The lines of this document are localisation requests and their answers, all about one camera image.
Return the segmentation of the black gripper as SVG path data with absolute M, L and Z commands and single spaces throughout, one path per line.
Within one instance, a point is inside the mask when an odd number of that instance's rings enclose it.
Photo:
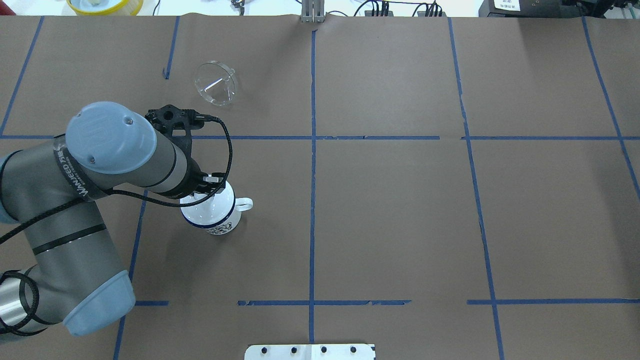
M 226 189 L 226 172 L 206 173 L 196 162 L 190 162 L 186 171 L 185 194 L 204 194 L 206 196 L 219 194 Z

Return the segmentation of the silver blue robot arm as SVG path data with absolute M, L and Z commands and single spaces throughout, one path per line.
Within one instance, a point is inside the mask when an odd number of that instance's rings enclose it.
M 97 200 L 119 195 L 162 207 L 211 199 L 224 172 L 201 171 L 191 157 L 192 130 L 224 122 L 165 105 L 146 115 L 112 101 L 85 105 L 59 136 L 1 158 L 1 222 L 24 233 L 36 264 L 1 273 L 2 344 L 62 324 L 83 337 L 125 317 L 136 305 Z

